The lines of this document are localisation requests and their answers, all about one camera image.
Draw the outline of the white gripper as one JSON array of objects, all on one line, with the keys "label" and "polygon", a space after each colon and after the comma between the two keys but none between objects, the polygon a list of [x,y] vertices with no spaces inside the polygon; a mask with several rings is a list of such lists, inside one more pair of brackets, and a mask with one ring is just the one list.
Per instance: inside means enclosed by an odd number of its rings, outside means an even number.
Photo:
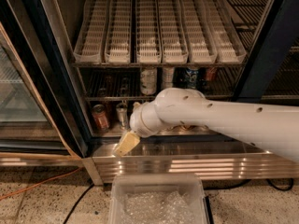
[{"label": "white gripper", "polygon": [[141,104],[139,102],[133,103],[133,112],[130,117],[130,131],[121,136],[120,142],[115,146],[113,155],[122,157],[135,148],[139,142],[140,137],[136,134],[135,124],[138,122]]}]

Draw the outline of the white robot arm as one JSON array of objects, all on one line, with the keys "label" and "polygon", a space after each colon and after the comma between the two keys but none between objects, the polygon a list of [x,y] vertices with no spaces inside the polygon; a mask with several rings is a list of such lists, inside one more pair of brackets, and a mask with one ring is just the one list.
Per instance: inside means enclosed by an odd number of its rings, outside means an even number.
[{"label": "white robot arm", "polygon": [[299,162],[299,107],[220,102],[191,89],[168,88],[134,108],[130,130],[114,149],[124,156],[147,138],[170,127],[206,126],[238,141]]}]

